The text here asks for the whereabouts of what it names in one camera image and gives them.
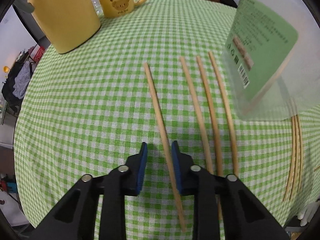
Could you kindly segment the white gloved hand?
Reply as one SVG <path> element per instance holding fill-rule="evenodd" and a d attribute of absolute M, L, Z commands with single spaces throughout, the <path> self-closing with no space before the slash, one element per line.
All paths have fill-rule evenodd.
<path fill-rule="evenodd" d="M 297 218 L 300 220 L 300 226 L 306 226 L 306 224 L 312 220 L 318 208 L 319 201 L 311 202 L 304 206 L 297 214 Z"/>

